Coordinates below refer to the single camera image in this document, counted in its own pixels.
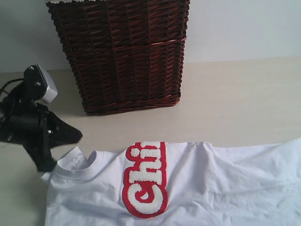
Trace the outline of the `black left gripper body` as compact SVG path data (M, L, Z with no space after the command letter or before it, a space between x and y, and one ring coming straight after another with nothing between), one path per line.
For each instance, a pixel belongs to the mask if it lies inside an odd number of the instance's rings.
M37 171L52 171L56 160L48 144L48 108L25 95L25 83L14 87L0 102L0 141L21 145Z

